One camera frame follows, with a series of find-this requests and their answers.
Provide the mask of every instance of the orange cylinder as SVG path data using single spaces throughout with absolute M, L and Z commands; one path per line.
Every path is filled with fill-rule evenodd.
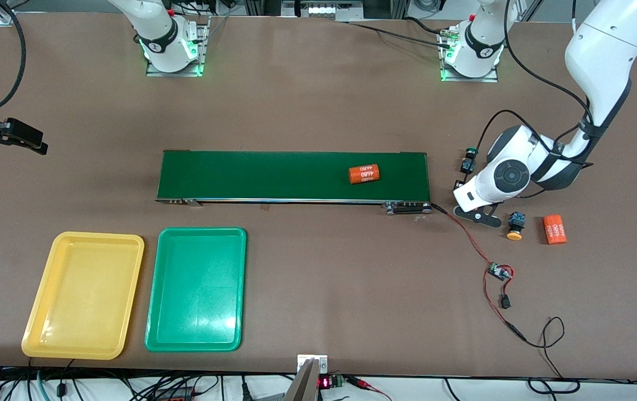
M 359 165 L 348 168 L 348 179 L 352 184 L 369 183 L 380 180 L 380 170 L 377 164 Z
M 563 230 L 561 215 L 550 215 L 543 218 L 543 230 L 546 231 L 548 244 L 566 243 L 566 231 Z

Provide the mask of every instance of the red wire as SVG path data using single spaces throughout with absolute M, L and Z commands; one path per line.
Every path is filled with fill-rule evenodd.
M 512 267 L 512 266 L 502 265 L 502 267 L 504 267 L 504 269 L 507 269 L 507 271 L 509 271 L 509 274 L 512 275 L 512 277 L 507 279 L 507 281 L 504 283 L 504 285 L 502 285 L 502 294 L 506 294 L 507 293 L 507 285 L 509 285 L 509 283 L 512 282 L 516 272 L 514 272 L 514 267 Z
M 383 393 L 382 391 L 377 390 L 377 388 L 374 388 L 373 386 L 370 386 L 370 388 L 369 388 L 368 390 L 370 390 L 370 391 L 374 391 L 375 393 L 378 393 L 378 394 L 383 394 L 384 396 L 386 396 L 386 398 L 387 398 L 387 399 L 389 399 L 390 401 L 392 401 L 392 398 L 390 398 L 390 396 L 389 396 L 388 394 L 385 394 L 385 393 Z
M 456 217 L 452 216 L 451 214 L 448 214 L 448 217 L 451 218 L 451 220 L 454 221 L 454 223 L 457 223 L 459 227 L 461 227 L 464 230 L 464 233 L 469 238 L 469 242 L 471 243 L 472 248 L 474 248 L 474 250 L 479 254 L 479 256 L 482 257 L 482 259 L 484 259 L 485 262 L 491 265 L 492 261 L 490 261 L 489 257 L 487 257 L 487 254 L 484 253 L 484 251 L 482 251 L 482 247 L 480 247 L 479 244 L 476 243 L 476 239 L 474 239 L 474 237 L 471 236 L 471 233 L 466 227 L 464 227 L 464 224 L 462 224 L 461 221 L 459 221 Z
M 484 253 L 484 250 L 482 249 L 482 247 L 480 247 L 479 244 L 476 243 L 476 239 L 474 239 L 474 237 L 471 235 L 469 230 L 466 227 L 464 227 L 464 224 L 462 224 L 461 221 L 459 221 L 459 219 L 457 219 L 456 217 L 452 216 L 450 213 L 446 213 L 446 215 L 452 221 L 454 221 L 454 223 L 457 223 L 458 226 L 461 227 L 464 230 L 464 233 L 469 238 L 469 242 L 471 243 L 472 248 L 474 248 L 474 250 L 479 254 L 479 256 L 481 256 L 482 259 L 484 259 L 484 262 L 487 262 L 491 266 L 492 261 L 489 259 L 489 257 L 487 257 L 487 254 Z M 504 286 L 502 287 L 502 293 L 504 293 L 504 291 L 506 291 L 506 289 L 507 289 L 507 285 L 514 278 L 514 269 L 512 269 L 512 267 L 508 266 L 508 265 L 502 265 L 502 267 L 507 269 L 509 271 L 509 273 L 512 275 L 512 278 L 508 279 L 507 282 L 505 282 Z M 489 266 L 487 266 L 487 268 L 484 270 L 484 276 L 482 276 L 482 290 L 484 291 L 484 297 L 486 297 L 487 302 L 489 302 L 489 307 L 492 308 L 492 310 L 497 315 L 497 317 L 499 317 L 499 319 L 504 324 L 506 324 L 507 320 L 504 319 L 504 316 L 502 316 L 502 313 L 499 311 L 499 308 L 494 304 L 494 302 L 492 301 L 492 298 L 489 296 L 489 292 L 487 292 L 487 275 L 488 274 L 489 274 Z

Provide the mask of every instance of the yellow tray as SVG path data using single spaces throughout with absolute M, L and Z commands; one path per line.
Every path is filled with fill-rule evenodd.
M 66 232 L 48 255 L 22 350 L 30 357 L 120 355 L 145 248 L 130 234 Z

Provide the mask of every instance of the table surface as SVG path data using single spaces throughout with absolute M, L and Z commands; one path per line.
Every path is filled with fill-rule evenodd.
M 433 201 L 452 208 L 459 159 L 494 112 L 514 109 L 551 137 L 581 116 L 509 56 L 498 84 L 444 83 L 430 46 L 320 18 L 237 17 L 212 37 L 203 78 L 145 78 L 122 15 L 20 20 L 28 64 L 0 119 L 43 130 L 49 152 L 0 150 L 0 365 L 28 362 L 20 344 L 53 239 L 94 231 L 139 234 L 147 246 L 124 352 L 78 365 L 292 371 L 297 354 L 321 353 L 331 370 L 351 373 L 552 375 L 489 309 L 484 262 L 440 213 L 153 201 L 166 148 L 412 151 L 427 152 Z M 406 21 L 376 25 L 429 38 Z M 570 35 L 570 25 L 519 23 L 512 42 L 524 63 L 578 91 L 563 65 Z M 0 28 L 0 97 L 17 63 L 15 30 Z M 522 241 L 466 224 L 489 257 L 517 271 L 508 320 L 537 341 L 548 317 L 563 318 L 566 336 L 548 354 L 565 376 L 637 378 L 637 60 L 632 79 L 594 167 L 566 190 L 499 208 L 502 218 L 527 215 Z M 486 143 L 514 124 L 496 119 Z M 563 216 L 568 244 L 545 244 L 541 218 L 552 213 Z M 236 352 L 145 350 L 158 234 L 173 226 L 249 234 Z M 489 281 L 493 297 L 499 284 Z

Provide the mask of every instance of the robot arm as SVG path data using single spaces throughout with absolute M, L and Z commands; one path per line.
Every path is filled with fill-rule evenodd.
M 566 68 L 590 101 L 592 121 L 584 116 L 568 144 L 524 125 L 505 130 L 489 149 L 487 167 L 454 190 L 459 206 L 470 211 L 506 201 L 529 180 L 545 190 L 571 185 L 628 96 L 636 57 L 637 1 L 602 0 L 566 48 Z
M 197 23 L 170 16 L 161 0 L 108 0 L 130 20 L 145 57 L 163 72 L 176 72 L 198 58 Z
M 459 33 L 445 56 L 445 63 L 468 78 L 487 75 L 504 50 L 504 9 L 509 0 L 479 0 L 474 19 L 462 21 L 451 30 Z M 515 7 L 509 10 L 507 30 L 517 19 Z

